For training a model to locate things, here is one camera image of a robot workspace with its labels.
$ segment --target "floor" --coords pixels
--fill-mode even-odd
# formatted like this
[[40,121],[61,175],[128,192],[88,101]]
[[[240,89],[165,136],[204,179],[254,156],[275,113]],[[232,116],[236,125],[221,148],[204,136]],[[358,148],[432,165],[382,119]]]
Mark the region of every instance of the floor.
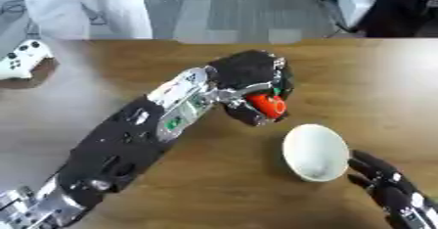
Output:
[[[289,43],[334,31],[318,0],[146,0],[156,38],[190,43]],[[26,13],[0,15],[0,57],[26,38]],[[96,38],[117,38],[94,25]]]

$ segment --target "person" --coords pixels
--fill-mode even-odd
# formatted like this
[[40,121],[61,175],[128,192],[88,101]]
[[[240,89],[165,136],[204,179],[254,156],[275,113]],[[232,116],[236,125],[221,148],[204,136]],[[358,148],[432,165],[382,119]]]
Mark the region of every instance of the person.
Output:
[[361,151],[353,151],[348,163],[359,173],[349,174],[350,182],[366,190],[383,208],[392,228],[438,228],[438,205],[396,167]]
[[145,0],[24,0],[42,37],[90,39],[85,8],[101,14],[120,38],[153,38]]

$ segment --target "robotic arm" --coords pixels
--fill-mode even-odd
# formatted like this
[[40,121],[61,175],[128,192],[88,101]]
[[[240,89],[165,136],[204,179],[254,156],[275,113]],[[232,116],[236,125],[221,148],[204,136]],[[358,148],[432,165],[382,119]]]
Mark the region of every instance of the robotic arm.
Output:
[[266,52],[187,69],[97,126],[39,191],[22,187],[0,195],[0,229],[71,225],[106,194],[126,188],[213,106],[258,126],[286,116],[291,91],[285,59]]
[[353,152],[349,164],[360,173],[349,174],[350,182],[365,189],[383,208],[392,228],[438,228],[438,206],[397,168],[360,151]]

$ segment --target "person's leg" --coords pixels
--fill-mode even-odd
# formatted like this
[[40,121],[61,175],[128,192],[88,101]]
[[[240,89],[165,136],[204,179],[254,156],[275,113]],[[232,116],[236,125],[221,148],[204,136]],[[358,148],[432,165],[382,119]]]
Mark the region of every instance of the person's leg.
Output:
[[90,23],[79,0],[24,0],[42,38],[89,39]]
[[153,29],[145,0],[95,0],[112,31],[123,38],[153,38]]

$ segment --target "game controller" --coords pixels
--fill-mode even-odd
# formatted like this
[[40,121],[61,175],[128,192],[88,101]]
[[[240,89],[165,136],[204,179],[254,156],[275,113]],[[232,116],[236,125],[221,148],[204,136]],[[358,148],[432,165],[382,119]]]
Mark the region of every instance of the game controller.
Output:
[[24,41],[14,52],[0,61],[0,80],[32,78],[31,71],[44,59],[52,58],[49,47],[41,41]]

